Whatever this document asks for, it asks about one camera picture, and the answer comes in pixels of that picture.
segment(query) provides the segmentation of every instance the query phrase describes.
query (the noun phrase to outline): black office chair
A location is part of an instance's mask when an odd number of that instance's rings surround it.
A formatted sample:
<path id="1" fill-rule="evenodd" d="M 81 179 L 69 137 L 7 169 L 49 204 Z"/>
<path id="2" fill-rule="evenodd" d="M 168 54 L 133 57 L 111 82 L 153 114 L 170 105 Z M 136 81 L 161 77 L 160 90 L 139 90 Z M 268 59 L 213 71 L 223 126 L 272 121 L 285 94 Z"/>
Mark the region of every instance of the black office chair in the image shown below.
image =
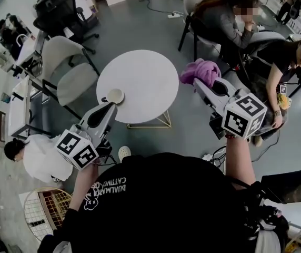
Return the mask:
<path id="1" fill-rule="evenodd" d="M 89 31 L 88 23 L 84 17 L 83 9 L 76 6 L 76 0 L 61 0 L 51 10 L 40 13 L 40 16 L 34 21 L 34 25 L 46 32 L 50 37 L 65 36 L 64 28 L 69 28 L 74 35 L 69 39 L 83 44 L 91 37 L 98 38 L 98 34 L 86 35 Z M 84 49 L 95 54 L 95 50 L 83 46 Z"/>

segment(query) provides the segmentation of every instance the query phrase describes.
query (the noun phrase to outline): gray jacket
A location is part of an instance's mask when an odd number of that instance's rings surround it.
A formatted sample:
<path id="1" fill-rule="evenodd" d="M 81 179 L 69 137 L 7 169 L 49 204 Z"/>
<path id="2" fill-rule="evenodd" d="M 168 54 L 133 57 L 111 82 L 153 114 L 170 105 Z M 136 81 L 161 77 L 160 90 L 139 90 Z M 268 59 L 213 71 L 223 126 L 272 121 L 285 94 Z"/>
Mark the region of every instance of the gray jacket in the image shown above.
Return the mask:
<path id="1" fill-rule="evenodd" d="M 235 30 L 238 29 L 233 9 L 228 5 L 210 7 L 202 14 L 202 22 L 210 30 L 220 29 L 226 37 L 240 48 L 246 48 L 253 32 L 244 29 L 240 36 Z"/>

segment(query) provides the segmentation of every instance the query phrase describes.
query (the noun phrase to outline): white sneaker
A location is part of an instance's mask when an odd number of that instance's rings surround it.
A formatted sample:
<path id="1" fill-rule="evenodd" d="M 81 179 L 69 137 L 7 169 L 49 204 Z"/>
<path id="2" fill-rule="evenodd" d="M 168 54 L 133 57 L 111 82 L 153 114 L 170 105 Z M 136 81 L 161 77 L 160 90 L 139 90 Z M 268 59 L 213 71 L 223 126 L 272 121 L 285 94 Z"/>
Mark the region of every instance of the white sneaker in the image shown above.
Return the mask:
<path id="1" fill-rule="evenodd" d="M 118 156 L 119 156 L 119 160 L 120 162 L 123 162 L 123 159 L 125 157 L 130 157 L 132 155 L 131 153 L 131 150 L 129 147 L 127 146 L 122 146 L 120 149 L 119 149 L 119 152 L 118 152 Z"/>

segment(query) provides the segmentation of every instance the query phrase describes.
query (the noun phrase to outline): round white table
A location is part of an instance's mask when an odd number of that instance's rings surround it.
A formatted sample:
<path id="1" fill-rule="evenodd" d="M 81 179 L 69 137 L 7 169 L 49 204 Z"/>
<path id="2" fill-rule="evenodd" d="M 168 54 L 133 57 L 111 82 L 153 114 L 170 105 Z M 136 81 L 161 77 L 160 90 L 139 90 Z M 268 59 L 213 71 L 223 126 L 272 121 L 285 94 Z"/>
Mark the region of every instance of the round white table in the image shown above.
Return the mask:
<path id="1" fill-rule="evenodd" d="M 168 108 L 178 91 L 174 65 L 163 55 L 147 50 L 124 53 L 102 71 L 97 83 L 97 99 L 102 103 L 111 89 L 118 88 L 125 98 L 118 105 L 116 121 L 128 128 L 171 128 Z M 158 117 L 164 115 L 166 122 Z M 131 126 L 158 118 L 165 126 Z"/>

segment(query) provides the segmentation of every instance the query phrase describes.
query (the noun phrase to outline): long brown hair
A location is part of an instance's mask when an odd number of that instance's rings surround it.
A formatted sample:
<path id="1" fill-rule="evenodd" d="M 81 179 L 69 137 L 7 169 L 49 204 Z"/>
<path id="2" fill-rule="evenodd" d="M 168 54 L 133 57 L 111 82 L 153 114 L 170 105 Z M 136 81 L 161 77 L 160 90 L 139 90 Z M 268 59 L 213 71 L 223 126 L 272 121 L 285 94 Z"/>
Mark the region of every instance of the long brown hair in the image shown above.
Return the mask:
<path id="1" fill-rule="evenodd" d="M 221 6 L 229 4 L 230 7 L 237 6 L 239 8 L 253 8 L 257 7 L 258 0 L 203 0 L 198 3 L 194 10 L 194 15 L 196 17 L 201 17 L 203 12 L 210 7 Z"/>

